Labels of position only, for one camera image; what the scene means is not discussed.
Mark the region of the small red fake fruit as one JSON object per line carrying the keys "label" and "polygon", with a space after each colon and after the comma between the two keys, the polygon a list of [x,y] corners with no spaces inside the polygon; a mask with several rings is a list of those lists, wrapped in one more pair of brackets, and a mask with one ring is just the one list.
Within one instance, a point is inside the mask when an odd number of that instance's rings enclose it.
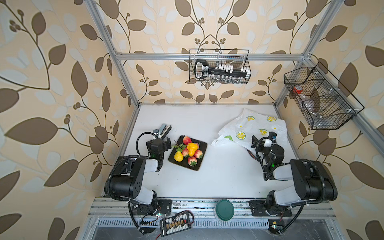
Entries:
{"label": "small red fake fruit", "polygon": [[196,159],[201,159],[204,156],[203,152],[201,150],[196,150],[194,157]]}

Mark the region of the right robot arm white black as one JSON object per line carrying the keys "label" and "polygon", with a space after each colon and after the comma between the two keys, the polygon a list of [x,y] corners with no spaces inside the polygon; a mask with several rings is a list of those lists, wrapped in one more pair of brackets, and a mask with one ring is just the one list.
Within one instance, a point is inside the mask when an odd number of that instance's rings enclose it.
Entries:
{"label": "right robot arm white black", "polygon": [[251,147],[254,152],[249,154],[261,165],[264,181],[293,181],[290,187],[270,191],[264,200],[250,201],[254,217],[290,217],[292,207],[337,199],[337,187],[320,162],[307,159],[283,162],[285,150],[277,143],[276,133],[260,139],[253,136]]}

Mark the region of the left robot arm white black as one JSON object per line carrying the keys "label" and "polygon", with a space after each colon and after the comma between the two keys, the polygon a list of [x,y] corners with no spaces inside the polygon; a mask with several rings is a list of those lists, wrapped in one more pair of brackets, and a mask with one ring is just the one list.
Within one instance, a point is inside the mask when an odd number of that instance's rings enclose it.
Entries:
{"label": "left robot arm white black", "polygon": [[[139,141],[145,135],[154,138],[146,142],[148,153],[142,155]],[[105,194],[113,200],[136,206],[141,215],[169,214],[172,201],[158,200],[156,191],[143,186],[144,174],[159,172],[164,164],[164,153],[172,148],[167,135],[158,132],[140,134],[135,144],[137,154],[118,157],[105,183]]]}

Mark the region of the white plastic bag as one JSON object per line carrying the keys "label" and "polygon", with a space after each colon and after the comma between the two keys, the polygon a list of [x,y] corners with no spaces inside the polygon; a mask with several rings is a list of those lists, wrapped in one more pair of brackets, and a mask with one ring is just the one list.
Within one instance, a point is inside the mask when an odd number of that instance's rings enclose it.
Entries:
{"label": "white plastic bag", "polygon": [[253,136],[260,139],[267,137],[270,133],[277,134],[277,143],[280,146],[289,145],[285,121],[243,109],[237,118],[227,123],[219,131],[219,137],[212,142],[212,146],[222,147],[235,143],[251,150]]}

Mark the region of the red fake apple with leaves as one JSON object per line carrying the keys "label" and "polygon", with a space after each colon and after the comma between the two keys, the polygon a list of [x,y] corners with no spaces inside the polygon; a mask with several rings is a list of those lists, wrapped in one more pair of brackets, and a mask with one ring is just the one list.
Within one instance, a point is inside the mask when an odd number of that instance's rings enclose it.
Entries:
{"label": "red fake apple with leaves", "polygon": [[182,152],[184,158],[189,157],[189,152],[188,152],[188,149],[187,149],[187,145],[184,145],[184,144],[179,144],[179,145],[178,145],[178,144],[175,144],[175,145],[173,145],[173,148],[176,150],[176,152],[177,152],[177,151]]}

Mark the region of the red fake strawberry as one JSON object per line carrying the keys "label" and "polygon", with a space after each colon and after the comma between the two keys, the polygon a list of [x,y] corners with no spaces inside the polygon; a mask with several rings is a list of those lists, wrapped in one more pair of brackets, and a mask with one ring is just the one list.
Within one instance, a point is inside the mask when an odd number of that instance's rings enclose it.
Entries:
{"label": "red fake strawberry", "polygon": [[189,157],[188,164],[189,166],[194,167],[198,164],[198,160],[195,157]]}

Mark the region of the yellow fake pear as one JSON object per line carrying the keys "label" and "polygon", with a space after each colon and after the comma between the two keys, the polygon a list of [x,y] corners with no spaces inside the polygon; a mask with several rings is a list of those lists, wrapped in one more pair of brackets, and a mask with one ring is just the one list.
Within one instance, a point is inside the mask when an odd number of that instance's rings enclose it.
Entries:
{"label": "yellow fake pear", "polygon": [[182,162],[184,160],[184,156],[183,156],[182,152],[177,151],[174,155],[174,160],[176,162]]}

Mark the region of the red yellow fake peach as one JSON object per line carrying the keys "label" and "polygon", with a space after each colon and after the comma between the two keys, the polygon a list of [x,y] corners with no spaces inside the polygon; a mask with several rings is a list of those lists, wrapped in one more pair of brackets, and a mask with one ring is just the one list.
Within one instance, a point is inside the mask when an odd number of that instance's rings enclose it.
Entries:
{"label": "red yellow fake peach", "polygon": [[184,144],[184,145],[188,145],[188,144],[190,144],[190,143],[192,143],[191,138],[188,137],[188,136],[184,136],[184,138],[183,138],[183,144]]}

